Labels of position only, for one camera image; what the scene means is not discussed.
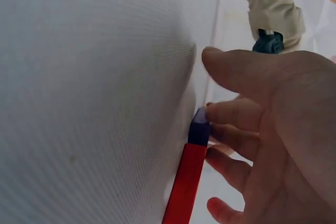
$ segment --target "red marker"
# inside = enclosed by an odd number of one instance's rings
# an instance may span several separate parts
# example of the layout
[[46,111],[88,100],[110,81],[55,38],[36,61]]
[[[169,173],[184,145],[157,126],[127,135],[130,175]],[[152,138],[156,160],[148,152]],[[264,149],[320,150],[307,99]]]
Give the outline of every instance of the red marker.
[[189,129],[162,224],[189,224],[201,178],[210,124],[200,108]]

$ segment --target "finger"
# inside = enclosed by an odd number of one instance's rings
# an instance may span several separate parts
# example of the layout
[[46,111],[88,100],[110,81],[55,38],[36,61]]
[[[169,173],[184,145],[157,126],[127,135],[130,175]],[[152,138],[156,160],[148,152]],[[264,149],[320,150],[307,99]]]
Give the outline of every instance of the finger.
[[235,152],[233,149],[231,149],[229,146],[225,144],[214,144],[210,147],[216,148],[217,150],[223,152],[227,156],[231,155],[233,152]]
[[222,174],[232,187],[243,193],[251,171],[251,167],[246,162],[232,159],[213,147],[207,150],[206,161]]
[[254,161],[259,148],[259,135],[241,131],[230,125],[211,125],[211,137],[227,145],[244,158]]
[[240,224],[242,212],[233,210],[218,198],[211,198],[206,204],[212,217],[221,224]]
[[205,109],[206,118],[212,123],[231,124],[241,130],[253,132],[259,132],[264,111],[247,98],[214,103]]
[[288,82],[330,65],[321,56],[304,51],[275,57],[244,50],[222,52],[211,47],[203,50],[202,61],[219,85],[265,107],[270,106],[271,100]]

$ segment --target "fingernail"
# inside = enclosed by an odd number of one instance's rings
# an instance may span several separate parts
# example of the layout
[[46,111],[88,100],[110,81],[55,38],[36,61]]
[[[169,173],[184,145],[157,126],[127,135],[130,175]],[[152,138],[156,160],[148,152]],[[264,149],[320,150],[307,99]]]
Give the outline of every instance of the fingernail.
[[223,51],[215,47],[206,47],[203,50],[203,54],[206,54],[206,55],[218,54],[220,52],[223,52]]

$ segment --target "white fabric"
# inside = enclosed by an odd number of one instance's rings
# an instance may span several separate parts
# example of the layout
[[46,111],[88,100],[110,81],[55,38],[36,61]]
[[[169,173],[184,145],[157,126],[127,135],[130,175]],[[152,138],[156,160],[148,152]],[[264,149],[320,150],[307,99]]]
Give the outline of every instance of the white fabric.
[[161,223],[217,0],[0,3],[0,223]]

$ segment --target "white floor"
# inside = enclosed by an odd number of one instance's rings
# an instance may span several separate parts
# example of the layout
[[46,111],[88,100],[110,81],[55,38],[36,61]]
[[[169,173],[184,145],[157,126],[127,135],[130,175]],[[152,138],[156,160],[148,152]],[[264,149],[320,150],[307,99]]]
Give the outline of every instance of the white floor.
[[[301,48],[317,52],[327,58],[335,56],[336,5],[329,0],[295,1],[303,10],[307,30]],[[220,0],[217,31],[213,44],[223,50],[250,50],[254,40],[250,32],[247,13],[246,0]],[[217,102],[230,100],[234,97],[234,93],[214,84],[210,85],[207,100]],[[223,199],[237,210],[244,208],[242,196],[232,189],[221,175],[205,164],[191,224],[216,223],[206,209],[207,200],[213,196]]]

